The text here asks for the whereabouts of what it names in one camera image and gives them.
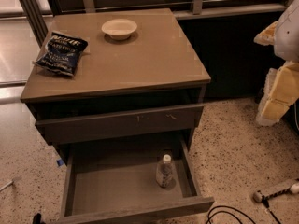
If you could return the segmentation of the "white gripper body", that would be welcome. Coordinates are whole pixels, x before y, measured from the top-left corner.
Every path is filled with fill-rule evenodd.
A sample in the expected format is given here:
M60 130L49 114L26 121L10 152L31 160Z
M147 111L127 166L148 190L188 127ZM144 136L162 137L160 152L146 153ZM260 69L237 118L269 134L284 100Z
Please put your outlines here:
M263 87L256 121L272 126L280 121L299 98L299 63L285 62L279 69L270 68Z

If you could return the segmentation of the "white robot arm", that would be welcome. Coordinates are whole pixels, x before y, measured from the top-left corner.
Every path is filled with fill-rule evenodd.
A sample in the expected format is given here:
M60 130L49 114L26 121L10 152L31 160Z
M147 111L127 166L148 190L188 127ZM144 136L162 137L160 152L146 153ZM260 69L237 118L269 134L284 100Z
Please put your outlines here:
M280 121L299 98L299 0L293 0L280 18L254 37L260 45L272 45L284 61L266 75L256 121L272 126Z

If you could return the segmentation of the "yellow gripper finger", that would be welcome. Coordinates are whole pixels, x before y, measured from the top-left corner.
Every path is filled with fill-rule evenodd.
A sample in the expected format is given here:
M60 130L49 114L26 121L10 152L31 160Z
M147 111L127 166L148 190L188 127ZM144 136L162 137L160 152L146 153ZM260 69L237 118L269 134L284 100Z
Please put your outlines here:
M258 33L254 37L253 41L263 46L273 45L277 24L278 24L277 21L272 22L269 26L267 26L260 33Z

